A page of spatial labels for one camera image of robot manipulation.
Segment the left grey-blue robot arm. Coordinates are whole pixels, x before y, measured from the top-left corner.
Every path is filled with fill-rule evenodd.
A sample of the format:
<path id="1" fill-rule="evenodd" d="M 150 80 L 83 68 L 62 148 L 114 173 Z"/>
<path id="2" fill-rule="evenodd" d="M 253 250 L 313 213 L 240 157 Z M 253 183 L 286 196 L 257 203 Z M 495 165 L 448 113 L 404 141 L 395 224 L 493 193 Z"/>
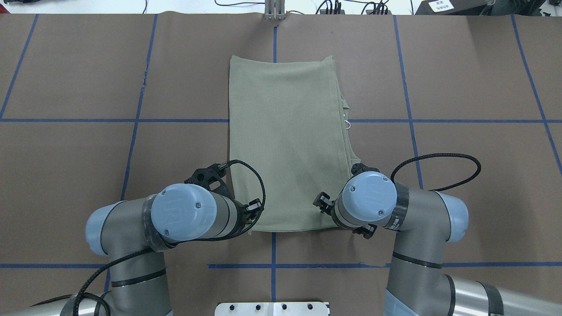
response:
<path id="1" fill-rule="evenodd" d="M 223 181 L 235 164 L 257 177 L 262 197 L 235 200 Z M 172 316 L 164 252 L 189 241 L 224 241 L 248 232 L 265 206 L 259 173 L 241 160 L 197 169 L 183 183 L 146 198 L 94 211 L 86 224 L 92 252 L 109 262 L 78 292 L 50 298 L 11 316 Z"/>

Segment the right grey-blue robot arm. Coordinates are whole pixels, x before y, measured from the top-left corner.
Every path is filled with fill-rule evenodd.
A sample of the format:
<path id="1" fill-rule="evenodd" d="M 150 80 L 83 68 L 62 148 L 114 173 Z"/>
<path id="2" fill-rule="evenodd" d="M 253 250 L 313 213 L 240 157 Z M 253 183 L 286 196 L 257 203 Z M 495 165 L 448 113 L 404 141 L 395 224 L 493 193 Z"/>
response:
<path id="1" fill-rule="evenodd" d="M 332 199 L 314 202 L 336 226 L 371 238 L 378 227 L 396 232 L 385 288 L 385 316 L 559 316 L 560 303 L 464 280 L 442 272 L 447 243 L 469 226 L 466 204 L 436 190 L 410 188 L 357 163 Z"/>

